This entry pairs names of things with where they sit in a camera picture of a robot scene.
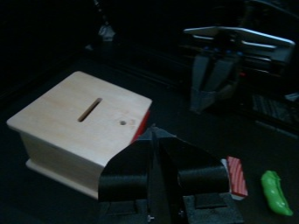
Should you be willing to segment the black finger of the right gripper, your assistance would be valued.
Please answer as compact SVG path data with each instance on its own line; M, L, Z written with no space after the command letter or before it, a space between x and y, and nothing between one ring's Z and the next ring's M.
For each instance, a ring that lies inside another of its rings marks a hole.
M239 83L239 62L239 56L227 56L215 63L204 91L212 94L217 101L233 95Z
M207 56L196 55L191 75L191 111L200 114L201 111L215 102L215 92L204 91L201 84L209 64Z

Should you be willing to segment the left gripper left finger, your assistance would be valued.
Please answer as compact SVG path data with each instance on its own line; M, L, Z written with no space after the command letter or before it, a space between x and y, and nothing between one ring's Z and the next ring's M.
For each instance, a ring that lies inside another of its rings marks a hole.
M154 161L154 129L109 159L97 181L97 224L149 224Z

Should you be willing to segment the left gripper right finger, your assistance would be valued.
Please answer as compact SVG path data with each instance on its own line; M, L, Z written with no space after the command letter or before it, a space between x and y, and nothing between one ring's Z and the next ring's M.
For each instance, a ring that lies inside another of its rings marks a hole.
M164 129L153 129L177 224L244 224L224 164Z

